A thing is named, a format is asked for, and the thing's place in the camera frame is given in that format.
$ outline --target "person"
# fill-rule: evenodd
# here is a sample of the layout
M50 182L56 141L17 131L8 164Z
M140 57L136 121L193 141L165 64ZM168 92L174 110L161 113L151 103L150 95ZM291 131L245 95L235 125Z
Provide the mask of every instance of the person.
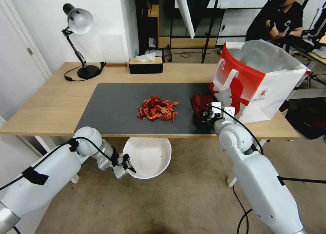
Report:
M287 32L289 35L300 37L303 8L296 1L286 0L280 4L279 0L271 0L266 3L250 25L246 41L264 39L275 42ZM274 27L268 32L270 24Z

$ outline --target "bag handle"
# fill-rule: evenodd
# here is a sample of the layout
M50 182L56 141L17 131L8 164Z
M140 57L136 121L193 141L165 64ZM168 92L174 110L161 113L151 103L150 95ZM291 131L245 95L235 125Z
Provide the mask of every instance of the bag handle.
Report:
M216 66L216 70L215 70L215 76L214 76L214 79L213 79L213 84L215 86L217 86L217 88L220 91L224 91L224 90L228 89L230 87L230 84L231 84L233 78L238 77L238 74L239 74L239 71L237 71L236 69L232 69L231 72L229 73L227 79L225 80L224 84L221 84L218 81L217 71L218 71L219 67L221 66L221 64L223 62L225 63L225 60L223 58L221 58L220 61L218 61L217 66Z

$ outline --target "lamp shade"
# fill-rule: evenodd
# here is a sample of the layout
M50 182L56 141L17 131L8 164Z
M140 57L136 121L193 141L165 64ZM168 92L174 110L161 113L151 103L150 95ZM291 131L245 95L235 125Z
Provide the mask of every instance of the lamp shade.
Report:
M89 32L93 25L93 16L87 10L75 8L73 5L66 3L63 6L67 14L68 26L76 34L85 34Z

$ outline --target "black cable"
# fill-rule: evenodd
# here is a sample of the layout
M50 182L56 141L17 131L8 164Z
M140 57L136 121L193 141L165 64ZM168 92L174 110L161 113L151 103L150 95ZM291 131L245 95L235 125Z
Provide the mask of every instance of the black cable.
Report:
M240 219L240 221L239 221L239 223L238 223L237 234L239 234L240 226L241 226L241 223L242 223L243 219L244 219L245 217L247 217L247 215L248 215L251 211L252 211L252 209L248 210L248 211L245 212L244 215L241 217L241 219Z
M234 193L235 197L237 198L239 204L241 205L241 208L243 209L244 213L246 213L246 210L244 209L244 206L242 205L240 199L238 198L238 195L235 193L234 185L232 186L232 189L233 189L233 193ZM248 216L247 215L246 215L246 223L247 223L246 234L248 234L249 233L249 220L248 220Z
M88 141L89 143L91 143L104 157L106 157L108 160L110 160L111 162L112 162L112 160L111 160L111 158L109 157L109 156L107 156L105 153L103 153L102 152L102 150L101 149L99 149L98 148L98 146L96 146L90 139L88 139L88 138L86 138L86 137L74 137L76 140L77 139L84 139L84 140L86 140L86 141Z
M250 135L255 139L257 145L260 147L260 153L261 155L264 155L264 150L261 146L261 144L259 143L259 141L257 140L257 138L255 137L254 134L252 134L252 132L244 125L242 124L237 118L235 118L234 116L230 115L228 112L225 112L223 109L219 108L219 107L215 107L215 106L211 106L212 108L216 108L216 109L219 109L220 111L222 111L223 113L226 113L228 116L230 116L232 119L234 119L236 122L238 122L240 125L242 125L249 133Z
M149 11L149 17L150 17L150 14L152 13L152 7L153 7L153 5L151 4L150 5L150 11Z
M38 167L42 162L44 162L44 160L46 160L51 154L53 154L55 151L57 151L60 147L62 147L63 145L67 144L66 142L59 145L57 148L55 148L54 150L52 150L47 156L45 156L44 158L42 158L36 165L34 165L32 168L35 169L36 167ZM19 181L21 178L23 178L24 176L21 175L19 177L17 177L16 179L12 180L11 182L9 182L8 184L4 185L3 187L0 187L0 191L9 187L10 185L14 184L15 182Z
M44 162L44 160L46 160L48 157L50 157L55 151L57 151L60 147L66 145L67 142L59 145L58 147L56 147L55 149L53 149L47 156L45 156L44 158L42 158L36 165L33 166L33 169L35 169L36 167L38 167L42 162Z
M289 181L302 181L302 182L326 184L326 180L301 179L301 178L290 178L290 177L281 177L281 176L280 178L282 180L289 180Z
M212 50L212 51L210 51L209 53L206 53L206 54L211 54L212 52L214 52L214 51L219 51L220 49L214 49L214 50ZM174 55L174 54L180 54L180 56L182 57L182 58L190 58L191 57L191 53L201 53L202 55L203 55L203 51L196 51L196 52L182 52L182 53L173 53L172 55Z
M17 234L21 234L17 227L14 226L13 229L17 232Z
M66 74L68 74L69 72L71 72L71 71L73 71L73 70L75 70L75 69L78 69L78 68L80 68L80 67L82 67L82 65L80 65L80 66L78 66L78 67L76 67L76 68L73 68L73 69L71 69L71 70L68 70L68 71L64 74L64 78L65 78L67 81L84 81L84 80L88 80L88 79L83 79L83 80L73 80L71 77L66 76Z
M0 191L5 189L6 187L9 187L10 185L14 184L16 181L19 181L21 178L23 178L22 175L17 177L15 180L9 182L8 184L4 185L3 187L0 187Z

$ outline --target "gray mat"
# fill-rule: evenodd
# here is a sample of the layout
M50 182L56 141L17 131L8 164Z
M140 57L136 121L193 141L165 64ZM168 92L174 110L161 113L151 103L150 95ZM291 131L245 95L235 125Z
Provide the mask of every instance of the gray mat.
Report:
M98 84L76 127L90 126L101 134L209 134L194 124L191 99L195 93L209 94L207 83ZM175 121L137 118L143 101L157 95L161 100L179 101Z

